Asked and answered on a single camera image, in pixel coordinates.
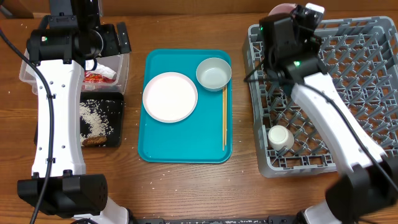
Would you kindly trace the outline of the small white plate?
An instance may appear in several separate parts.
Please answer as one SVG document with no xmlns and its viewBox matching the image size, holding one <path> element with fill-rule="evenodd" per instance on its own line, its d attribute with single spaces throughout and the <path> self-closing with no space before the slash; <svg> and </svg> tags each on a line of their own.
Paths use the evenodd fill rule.
<svg viewBox="0 0 398 224">
<path fill-rule="evenodd" d="M 274 7 L 269 13 L 268 16 L 272 16 L 275 14 L 290 14 L 295 8 L 297 4 L 295 3 L 282 3 Z"/>
</svg>

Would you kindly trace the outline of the white napkin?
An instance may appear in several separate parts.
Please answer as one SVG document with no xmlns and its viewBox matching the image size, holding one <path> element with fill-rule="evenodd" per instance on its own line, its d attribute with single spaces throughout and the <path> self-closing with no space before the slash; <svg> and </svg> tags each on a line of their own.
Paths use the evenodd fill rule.
<svg viewBox="0 0 398 224">
<path fill-rule="evenodd" d="M 117 74 L 113 69 L 98 63 L 96 60 L 86 60 L 85 68 L 85 72 L 99 73 L 110 79 L 113 79 Z"/>
</svg>

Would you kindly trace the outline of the red snack wrapper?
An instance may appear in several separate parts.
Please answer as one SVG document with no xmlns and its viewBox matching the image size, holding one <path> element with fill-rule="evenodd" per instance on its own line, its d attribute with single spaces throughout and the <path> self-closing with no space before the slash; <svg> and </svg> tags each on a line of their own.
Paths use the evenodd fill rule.
<svg viewBox="0 0 398 224">
<path fill-rule="evenodd" d="M 113 83 L 115 79 L 107 78 L 106 76 L 99 73 L 86 72 L 84 83 Z"/>
</svg>

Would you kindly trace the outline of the large white plate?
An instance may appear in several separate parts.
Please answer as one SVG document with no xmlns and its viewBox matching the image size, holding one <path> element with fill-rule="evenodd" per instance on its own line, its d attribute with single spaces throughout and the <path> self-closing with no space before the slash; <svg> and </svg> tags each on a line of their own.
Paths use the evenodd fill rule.
<svg viewBox="0 0 398 224">
<path fill-rule="evenodd" d="M 189 117 L 198 102 L 198 91 L 187 76 L 165 72 L 152 78 L 144 88 L 146 112 L 163 123 L 176 123 Z"/>
</svg>

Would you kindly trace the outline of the white rice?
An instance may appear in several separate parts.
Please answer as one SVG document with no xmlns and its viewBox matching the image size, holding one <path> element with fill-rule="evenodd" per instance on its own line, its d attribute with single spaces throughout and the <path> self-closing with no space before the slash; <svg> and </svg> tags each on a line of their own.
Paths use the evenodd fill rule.
<svg viewBox="0 0 398 224">
<path fill-rule="evenodd" d="M 109 136 L 113 128 L 109 124 L 105 110 L 101 109 L 101 101 L 86 100 L 80 102 L 80 118 L 84 130 L 80 133 L 80 141 L 95 136 Z"/>
</svg>

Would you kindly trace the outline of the grey bowl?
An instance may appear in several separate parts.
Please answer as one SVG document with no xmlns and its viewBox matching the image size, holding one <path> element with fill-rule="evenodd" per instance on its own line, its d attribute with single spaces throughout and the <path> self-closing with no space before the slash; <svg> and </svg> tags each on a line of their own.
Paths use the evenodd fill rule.
<svg viewBox="0 0 398 224">
<path fill-rule="evenodd" d="M 231 66 L 221 58 L 207 58 L 196 69 L 199 84 L 208 91 L 222 90 L 229 83 L 231 76 Z"/>
</svg>

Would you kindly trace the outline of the brown food scrap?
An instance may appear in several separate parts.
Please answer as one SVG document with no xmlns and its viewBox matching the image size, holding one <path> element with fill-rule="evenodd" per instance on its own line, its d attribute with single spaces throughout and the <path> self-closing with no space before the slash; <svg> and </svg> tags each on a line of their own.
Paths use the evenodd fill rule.
<svg viewBox="0 0 398 224">
<path fill-rule="evenodd" d="M 99 146 L 104 144 L 107 141 L 106 136 L 95 136 L 95 137 L 90 137 L 85 139 L 82 142 L 82 145 L 85 147 L 93 147 L 93 146 Z"/>
</svg>

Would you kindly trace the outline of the wooden chopstick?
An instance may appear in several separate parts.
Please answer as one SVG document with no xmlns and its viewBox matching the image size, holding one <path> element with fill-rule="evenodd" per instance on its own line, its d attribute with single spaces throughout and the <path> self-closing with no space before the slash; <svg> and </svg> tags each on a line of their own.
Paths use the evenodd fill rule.
<svg viewBox="0 0 398 224">
<path fill-rule="evenodd" d="M 223 133 L 222 133 L 222 150 L 224 151 L 224 148 L 225 148 L 225 124 L 226 124 L 226 121 L 225 121 L 225 111 L 226 111 L 226 106 L 225 106 L 225 87 L 223 88 L 223 91 L 222 91 L 222 106 L 223 106 L 223 113 L 222 113 L 222 125 L 223 125 L 223 129 L 222 129 L 222 131 L 223 131 Z"/>
<path fill-rule="evenodd" d="M 225 124 L 225 147 L 226 147 L 226 142 L 227 142 L 227 132 L 228 132 L 228 128 L 227 128 L 227 126 L 228 126 L 228 86 L 226 85 L 225 86 L 225 106 L 226 106 L 226 111 L 225 111 L 225 121 L 226 121 L 226 124 Z"/>
</svg>

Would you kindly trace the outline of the white cup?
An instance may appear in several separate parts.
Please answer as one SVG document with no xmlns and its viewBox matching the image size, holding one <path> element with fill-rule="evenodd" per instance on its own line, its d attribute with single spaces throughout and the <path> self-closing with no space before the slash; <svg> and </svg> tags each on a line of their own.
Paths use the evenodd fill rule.
<svg viewBox="0 0 398 224">
<path fill-rule="evenodd" d="M 281 125 L 270 128 L 267 134 L 269 145 L 272 149 L 279 151 L 284 147 L 290 149 L 294 145 L 294 136 L 291 131 Z"/>
</svg>

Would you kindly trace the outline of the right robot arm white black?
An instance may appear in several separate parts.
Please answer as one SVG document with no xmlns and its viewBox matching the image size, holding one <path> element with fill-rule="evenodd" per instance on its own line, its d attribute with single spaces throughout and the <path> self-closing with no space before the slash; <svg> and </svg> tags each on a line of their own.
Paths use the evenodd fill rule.
<svg viewBox="0 0 398 224">
<path fill-rule="evenodd" d="M 298 215 L 299 223 L 356 223 L 397 202 L 397 159 L 359 125 L 340 98 L 318 56 L 315 29 L 324 8 L 279 4 L 260 20 L 264 72 L 304 110 L 331 152 L 340 175 L 318 205 Z"/>
</svg>

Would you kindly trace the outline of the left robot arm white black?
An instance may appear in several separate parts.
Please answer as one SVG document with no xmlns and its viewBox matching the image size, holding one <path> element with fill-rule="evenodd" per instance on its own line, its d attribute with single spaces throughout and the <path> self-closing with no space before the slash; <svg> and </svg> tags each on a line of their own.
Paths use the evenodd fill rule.
<svg viewBox="0 0 398 224">
<path fill-rule="evenodd" d="M 38 213 L 78 223 L 132 223 L 131 211 L 108 196 L 102 174 L 87 174 L 80 144 L 80 93 L 87 60 L 131 51 L 126 25 L 99 15 L 48 16 L 33 30 L 22 56 L 34 71 L 38 97 L 37 149 L 31 177 L 18 196 Z"/>
</svg>

